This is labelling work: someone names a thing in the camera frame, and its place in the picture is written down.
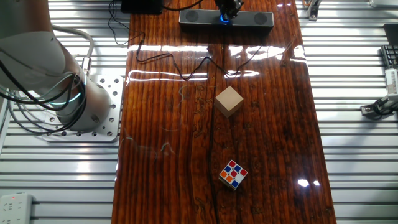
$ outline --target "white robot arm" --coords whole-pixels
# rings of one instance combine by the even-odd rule
[[[103,122],[110,97],[54,36],[47,0],[0,1],[0,30],[3,90],[34,91],[42,96],[36,100],[50,103],[40,105],[58,109],[63,124],[73,123],[68,127],[72,131],[90,131]],[[11,91],[1,92],[12,101],[18,99]]]

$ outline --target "beige cube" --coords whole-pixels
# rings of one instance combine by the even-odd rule
[[[229,118],[243,104],[243,98],[232,87],[228,87],[216,96],[215,106]]]

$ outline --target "wooden tabletop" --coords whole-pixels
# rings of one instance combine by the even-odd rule
[[[187,75],[206,56],[232,72],[264,46],[237,75],[207,61],[186,82],[170,57],[137,62],[139,38],[130,42],[113,224],[336,223],[295,1],[247,0],[242,11],[273,12],[269,36],[183,33],[172,11],[131,16],[146,33],[139,58],[171,53]],[[213,103],[229,86],[244,103],[226,118]],[[231,159],[249,172],[236,191],[218,179]]]

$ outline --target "speaker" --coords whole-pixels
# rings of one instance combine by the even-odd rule
[[[131,14],[161,14],[163,0],[122,0],[121,11]]]
[[[274,27],[272,12],[241,11],[230,21],[224,21],[218,10],[187,9],[180,12],[180,26],[183,30],[197,28],[256,29],[269,32]]]

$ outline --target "glossy table surface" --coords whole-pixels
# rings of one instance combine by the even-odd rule
[[[174,1],[182,7],[194,1]],[[216,9],[203,1],[196,9]],[[183,33],[178,12],[131,16],[131,40],[112,223],[336,223],[295,2],[247,1],[274,13],[262,39],[250,32]],[[131,32],[133,38],[137,33]],[[213,106],[232,86],[242,107]],[[233,159],[249,174],[234,192],[219,173]]]

